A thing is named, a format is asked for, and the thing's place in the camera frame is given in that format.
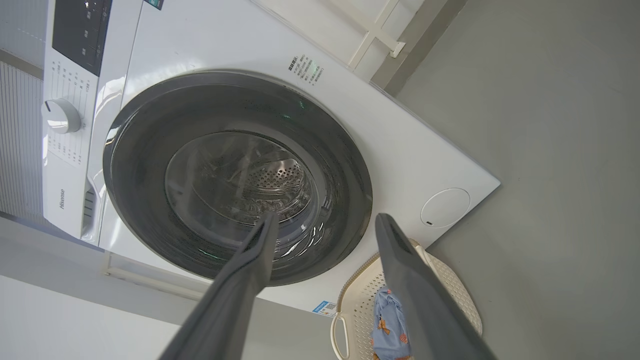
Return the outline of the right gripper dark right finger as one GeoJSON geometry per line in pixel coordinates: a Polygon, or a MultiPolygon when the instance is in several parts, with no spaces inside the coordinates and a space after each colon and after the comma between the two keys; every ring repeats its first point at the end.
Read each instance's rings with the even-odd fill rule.
{"type": "Polygon", "coordinates": [[[390,214],[375,217],[385,281],[402,305],[414,360],[497,360],[390,214]]]}

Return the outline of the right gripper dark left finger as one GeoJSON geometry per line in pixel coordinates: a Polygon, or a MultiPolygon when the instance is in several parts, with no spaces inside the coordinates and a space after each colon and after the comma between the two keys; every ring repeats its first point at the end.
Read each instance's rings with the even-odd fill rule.
{"type": "Polygon", "coordinates": [[[254,301],[270,282],[279,221],[266,212],[158,360],[240,360],[254,301]]]}

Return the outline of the blue bear print garment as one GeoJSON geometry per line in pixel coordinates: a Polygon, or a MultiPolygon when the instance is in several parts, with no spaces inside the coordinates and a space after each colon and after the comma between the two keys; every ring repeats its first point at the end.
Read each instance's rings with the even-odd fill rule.
{"type": "Polygon", "coordinates": [[[387,286],[374,297],[374,319],[370,333],[373,360],[411,360],[403,306],[387,286]]]}

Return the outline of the washing machine glass door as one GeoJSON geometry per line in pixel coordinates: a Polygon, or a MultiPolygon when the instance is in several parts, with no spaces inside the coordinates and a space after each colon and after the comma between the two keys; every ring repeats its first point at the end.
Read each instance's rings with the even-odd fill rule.
{"type": "Polygon", "coordinates": [[[214,280],[263,214],[278,217],[271,286],[352,253],[371,219],[361,152],[330,110],[276,77],[196,71],[128,101],[103,149],[119,218],[163,260],[214,280]]]}

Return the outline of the white washing machine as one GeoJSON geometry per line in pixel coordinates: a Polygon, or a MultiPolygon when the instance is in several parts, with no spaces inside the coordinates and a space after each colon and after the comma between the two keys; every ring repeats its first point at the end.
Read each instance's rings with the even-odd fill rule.
{"type": "Polygon", "coordinates": [[[106,193],[100,159],[116,113],[144,89],[188,71],[228,65],[263,71],[329,105],[370,171],[374,214],[391,214],[425,247],[455,224],[432,228],[421,221],[434,194],[464,189],[468,214],[499,186],[448,139],[259,0],[112,0],[99,76],[52,47],[55,0],[47,1],[43,99],[70,101],[83,125],[73,133],[43,132],[43,212],[60,230],[103,249],[108,276],[188,299],[208,284],[153,255],[126,230],[106,193]],[[324,68],[315,86],[288,70],[302,54],[324,68]]]}

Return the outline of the white washing machine dial knob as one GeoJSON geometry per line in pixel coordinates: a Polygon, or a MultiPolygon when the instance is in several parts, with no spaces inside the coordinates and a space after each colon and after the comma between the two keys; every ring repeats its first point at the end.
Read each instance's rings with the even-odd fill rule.
{"type": "Polygon", "coordinates": [[[67,134],[80,130],[82,117],[76,107],[64,98],[44,101],[41,116],[55,133],[67,134]]]}

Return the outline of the black washing machine display panel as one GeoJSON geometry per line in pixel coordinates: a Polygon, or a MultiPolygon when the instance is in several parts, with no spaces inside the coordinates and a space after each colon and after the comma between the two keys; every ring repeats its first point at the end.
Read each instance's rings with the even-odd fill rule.
{"type": "Polygon", "coordinates": [[[100,76],[113,0],[55,0],[52,48],[100,76]]]}

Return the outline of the cream perforated laundry basket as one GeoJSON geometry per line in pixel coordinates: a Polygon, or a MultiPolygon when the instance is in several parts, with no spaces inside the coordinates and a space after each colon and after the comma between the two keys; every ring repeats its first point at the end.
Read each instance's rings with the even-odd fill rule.
{"type": "MultiPolygon", "coordinates": [[[[479,335],[483,333],[482,319],[472,297],[457,274],[444,262],[428,253],[411,239],[420,258],[432,269],[450,296],[464,312],[479,335]]],[[[370,333],[374,324],[375,296],[386,285],[379,253],[357,269],[343,285],[331,322],[330,340],[338,360],[373,360],[370,333]]]]}

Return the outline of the round white filter cover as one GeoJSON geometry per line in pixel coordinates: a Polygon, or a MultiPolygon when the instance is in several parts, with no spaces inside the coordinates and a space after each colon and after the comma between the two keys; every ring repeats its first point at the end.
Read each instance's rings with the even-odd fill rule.
{"type": "Polygon", "coordinates": [[[459,187],[444,189],[422,207],[420,219],[430,228],[445,228],[459,221],[469,210],[470,194],[459,187]]]}

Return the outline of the printed warning text label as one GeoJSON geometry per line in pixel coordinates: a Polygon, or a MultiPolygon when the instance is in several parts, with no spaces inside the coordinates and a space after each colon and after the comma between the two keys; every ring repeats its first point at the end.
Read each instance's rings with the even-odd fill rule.
{"type": "Polygon", "coordinates": [[[298,80],[316,86],[325,68],[308,55],[295,55],[288,66],[288,71],[298,80]]]}

